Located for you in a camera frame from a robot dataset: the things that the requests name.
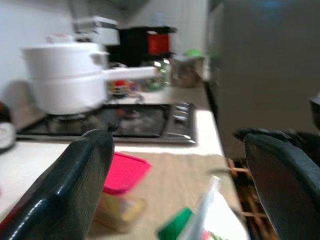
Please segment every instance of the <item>pink plastic container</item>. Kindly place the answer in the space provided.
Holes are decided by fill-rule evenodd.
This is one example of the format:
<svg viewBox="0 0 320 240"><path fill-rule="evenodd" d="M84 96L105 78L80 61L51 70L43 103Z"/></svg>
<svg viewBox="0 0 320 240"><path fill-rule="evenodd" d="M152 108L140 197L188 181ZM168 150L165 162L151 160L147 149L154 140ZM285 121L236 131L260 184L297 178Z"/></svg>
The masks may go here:
<svg viewBox="0 0 320 240"><path fill-rule="evenodd" d="M103 192L117 196L129 192L150 170L151 165L144 159L116 152Z"/></svg>

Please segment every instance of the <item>stovetop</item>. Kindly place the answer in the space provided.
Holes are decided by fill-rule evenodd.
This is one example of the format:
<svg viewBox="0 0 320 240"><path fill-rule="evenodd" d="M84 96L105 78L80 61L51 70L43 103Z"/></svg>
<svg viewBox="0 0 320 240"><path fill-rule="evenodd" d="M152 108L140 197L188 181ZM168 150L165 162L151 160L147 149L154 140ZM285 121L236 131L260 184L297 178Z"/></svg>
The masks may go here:
<svg viewBox="0 0 320 240"><path fill-rule="evenodd" d="M106 104L77 115L47 115L17 138L73 141L89 130L109 129L115 142L195 144L194 126L192 104Z"/></svg>

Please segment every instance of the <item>countertop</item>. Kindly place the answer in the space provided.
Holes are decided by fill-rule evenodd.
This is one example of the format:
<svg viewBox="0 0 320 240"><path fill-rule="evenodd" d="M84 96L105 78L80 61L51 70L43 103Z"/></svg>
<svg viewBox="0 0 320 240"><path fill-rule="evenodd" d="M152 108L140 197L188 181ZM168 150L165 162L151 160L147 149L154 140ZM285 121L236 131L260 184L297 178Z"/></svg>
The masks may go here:
<svg viewBox="0 0 320 240"><path fill-rule="evenodd" d="M210 111L206 93L202 86L197 88L167 86L164 90L143 93L142 95L147 104L193 103L196 106L197 144L182 146L117 143L115 151L179 155L224 155L215 119ZM127 99L125 101L131 103L134 102L134 99ZM18 141L11 150L0 155L0 221L38 176L59 157L68 144L68 142Z"/></svg>
<svg viewBox="0 0 320 240"><path fill-rule="evenodd" d="M145 200L147 207L128 233L118 233L93 221L87 240L157 239L157 230L181 209L188 207L192 211L196 210L201 197L208 191L213 176L221 179L219 191L228 206L238 213L241 211L223 156L141 152L124 154L145 159L152 165L146 177L126 195ZM99 209L97 215L101 216L102 211ZM216 223L215 228L223 234L221 236L230 240L246 239L246 231L235 216L232 218L227 212L221 211L218 218L219 223Z"/></svg>

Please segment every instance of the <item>white wall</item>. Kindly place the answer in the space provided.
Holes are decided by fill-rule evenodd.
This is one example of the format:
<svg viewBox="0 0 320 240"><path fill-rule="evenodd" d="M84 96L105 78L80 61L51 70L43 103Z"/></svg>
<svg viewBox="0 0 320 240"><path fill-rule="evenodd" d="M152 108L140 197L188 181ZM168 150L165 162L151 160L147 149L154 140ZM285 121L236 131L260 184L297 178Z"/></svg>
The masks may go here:
<svg viewBox="0 0 320 240"><path fill-rule="evenodd" d="M71 33L66 0L0 1L0 101L17 109L33 101L21 48L44 43L51 33Z"/></svg>
<svg viewBox="0 0 320 240"><path fill-rule="evenodd" d="M149 0L129 14L121 27L151 26L152 15L157 11L163 13L165 25L178 29L172 42L174 51L180 54L188 49L206 52L208 0Z"/></svg>
<svg viewBox="0 0 320 240"><path fill-rule="evenodd" d="M103 0L91 0L90 6L88 6L88 0L72 0L72 6L76 18L98 15L120 22L125 17L125 11Z"/></svg>

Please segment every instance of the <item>cooking pot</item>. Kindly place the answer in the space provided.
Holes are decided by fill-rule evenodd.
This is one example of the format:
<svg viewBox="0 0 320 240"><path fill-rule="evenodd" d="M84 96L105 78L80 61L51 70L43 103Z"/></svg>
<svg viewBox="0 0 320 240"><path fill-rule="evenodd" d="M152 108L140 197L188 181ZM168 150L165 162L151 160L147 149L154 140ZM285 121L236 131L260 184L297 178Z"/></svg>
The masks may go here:
<svg viewBox="0 0 320 240"><path fill-rule="evenodd" d="M154 67L103 70L107 53L95 43L43 44L23 50L37 105L52 115L74 115L99 108L106 81L155 77Z"/></svg>

